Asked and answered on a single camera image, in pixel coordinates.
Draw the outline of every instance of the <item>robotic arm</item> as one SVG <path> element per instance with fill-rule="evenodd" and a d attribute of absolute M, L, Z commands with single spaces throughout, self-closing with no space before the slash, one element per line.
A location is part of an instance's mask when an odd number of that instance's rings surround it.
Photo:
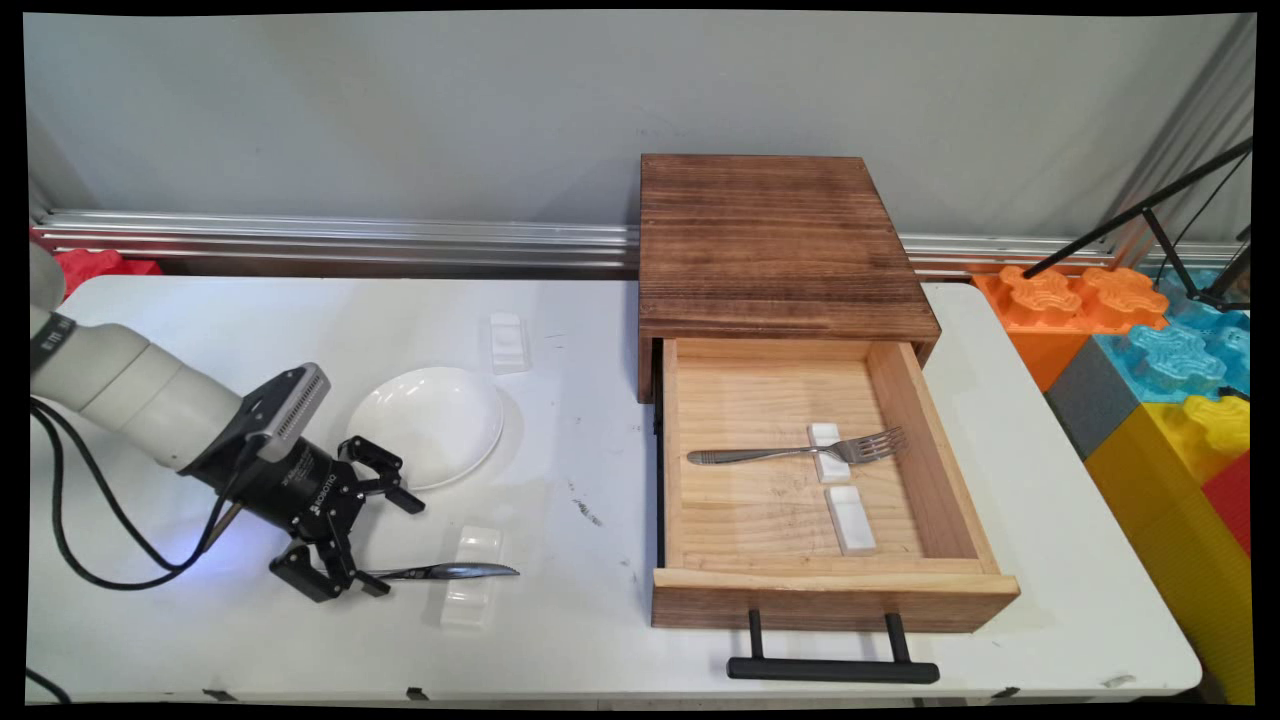
<path fill-rule="evenodd" d="M 425 506 L 401 487 L 396 455 L 355 437 L 334 459 L 301 437 L 329 389 L 319 366 L 285 370 L 239 397 L 123 325 L 82 327 L 55 313 L 61 272 L 35 243 L 31 269 L 31 395 L 123 434 L 160 465 L 225 493 L 233 506 L 219 528 L 244 507 L 283 529 L 289 546 L 269 568 L 311 600 L 338 597 L 356 580 L 374 596 L 390 591 L 356 568 L 351 527 L 369 495 L 383 493 L 407 512 Z M 353 462 L 378 478 L 360 479 Z M 310 546 L 325 573 L 311 566 Z"/>

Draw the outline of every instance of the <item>wooden top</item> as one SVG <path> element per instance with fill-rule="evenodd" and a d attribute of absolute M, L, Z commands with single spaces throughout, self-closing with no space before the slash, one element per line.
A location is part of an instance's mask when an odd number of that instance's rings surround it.
<path fill-rule="evenodd" d="M 641 338 L 941 333 L 861 158 L 645 155 L 640 197 Z"/>

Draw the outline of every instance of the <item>yellow foam block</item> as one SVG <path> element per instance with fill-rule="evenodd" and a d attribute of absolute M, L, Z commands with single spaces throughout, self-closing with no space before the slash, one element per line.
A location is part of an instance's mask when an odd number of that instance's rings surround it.
<path fill-rule="evenodd" d="M 1129 539 L 1249 447 L 1249 404 L 1144 402 L 1084 461 Z"/>
<path fill-rule="evenodd" d="M 1129 542 L 1179 500 L 1199 492 L 1196 477 L 1156 424 L 1152 405 L 1135 407 L 1084 461 Z"/>
<path fill-rule="evenodd" d="M 1198 486 L 1213 479 L 1249 448 L 1249 404 L 1192 396 L 1181 405 L 1151 404 L 1156 427 Z"/>
<path fill-rule="evenodd" d="M 1133 547 L 1228 701 L 1253 705 L 1251 562 L 1208 500 L 1184 497 Z"/>

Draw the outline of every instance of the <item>black metal pole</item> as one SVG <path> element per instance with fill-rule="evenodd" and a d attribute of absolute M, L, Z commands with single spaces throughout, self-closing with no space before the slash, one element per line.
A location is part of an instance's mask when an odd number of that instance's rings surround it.
<path fill-rule="evenodd" d="M 1245 270 L 1249 269 L 1249 251 L 1252 249 L 1253 249 L 1252 242 L 1249 245 L 1245 245 L 1244 250 L 1240 251 L 1240 254 L 1235 258 L 1235 260 L 1231 260 L 1231 264 L 1228 265 L 1225 270 L 1222 270 L 1222 274 L 1220 274 L 1217 279 L 1213 281 L 1213 284 L 1211 284 L 1210 288 L 1204 292 L 1212 295 L 1216 299 L 1225 300 L 1226 291 L 1230 290 L 1230 287 L 1235 284 L 1235 281 L 1240 275 L 1243 275 Z"/>
<path fill-rule="evenodd" d="M 1169 261 L 1174 264 L 1174 270 L 1178 273 L 1178 278 L 1183 281 L 1184 286 L 1187 286 L 1187 297 L 1190 297 L 1192 300 L 1199 297 L 1199 288 L 1196 287 L 1196 281 L 1192 279 L 1192 274 L 1187 272 L 1187 266 L 1183 265 L 1181 259 L 1178 258 L 1178 252 L 1174 250 L 1174 243 L 1169 241 L 1169 236 L 1165 233 L 1165 228 L 1160 224 L 1160 220 L 1156 219 L 1156 214 L 1152 213 L 1149 208 L 1143 208 L 1142 217 L 1146 218 L 1147 224 L 1151 225 L 1151 232 L 1156 236 L 1156 242 L 1158 242 L 1160 247 L 1165 251 L 1165 256 L 1167 256 Z"/>
<path fill-rule="evenodd" d="M 1039 263 L 1036 263 L 1034 265 L 1032 265 L 1030 268 L 1028 268 L 1023 273 L 1023 277 L 1028 278 L 1028 279 L 1034 278 L 1036 275 L 1038 275 L 1038 274 L 1043 273 L 1044 270 L 1052 268 L 1057 263 L 1061 263 L 1064 259 L 1074 255 L 1075 252 L 1078 252 L 1085 245 L 1088 245 L 1088 243 L 1098 240 L 1100 237 L 1102 237 L 1102 236 L 1107 234 L 1108 232 L 1119 228 L 1120 225 L 1128 223 L 1129 220 L 1137 218 L 1138 215 L 1142 215 L 1143 210 L 1151 209 L 1151 208 L 1153 208 L 1153 206 L 1164 202 L 1165 200 L 1169 200 L 1174 195 L 1178 195 L 1183 190 L 1187 190 L 1192 184 L 1196 184 L 1196 182 L 1198 182 L 1204 176 L 1207 176 L 1207 174 L 1212 173 L 1213 170 L 1216 170 L 1216 169 L 1226 165 L 1231 160 L 1235 160 L 1236 158 L 1244 155 L 1245 152 L 1248 152 L 1251 150 L 1253 150 L 1253 136 L 1252 135 L 1248 137 L 1248 140 L 1245 140 L 1245 141 L 1240 142 L 1239 145 L 1235 145 L 1234 147 L 1226 150 L 1225 152 L 1222 152 L 1217 158 L 1211 159 L 1210 161 L 1204 163 L 1203 165 L 1201 165 L 1201 167 L 1196 168 L 1194 170 L 1187 173 L 1185 176 L 1178 178 L 1172 183 L 1170 183 L 1170 184 L 1165 186 L 1164 188 L 1156 191 L 1149 197 L 1146 197 L 1140 202 L 1134 204 L 1132 208 L 1129 208 L 1124 213 L 1120 213 L 1115 218 L 1111 218 L 1110 220 L 1107 220 L 1107 222 L 1102 223 L 1101 225 L 1093 228 L 1092 231 L 1084 233 L 1079 240 L 1075 240 L 1075 241 L 1068 243 L 1065 247 L 1062 247 L 1057 252 L 1050 255 L 1048 258 L 1041 260 Z"/>

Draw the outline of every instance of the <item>drawer handle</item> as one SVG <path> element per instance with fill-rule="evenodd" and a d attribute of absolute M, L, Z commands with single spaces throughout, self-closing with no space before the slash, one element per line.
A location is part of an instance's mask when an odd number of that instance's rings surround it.
<path fill-rule="evenodd" d="M 764 657 L 760 639 L 760 611 L 748 612 L 751 628 L 751 657 L 730 657 L 726 670 L 735 680 L 810 680 L 827 683 L 911 683 L 928 685 L 938 682 L 933 662 L 911 662 L 906 651 L 906 633 L 897 612 L 884 615 L 892 662 L 865 660 L 783 660 Z"/>

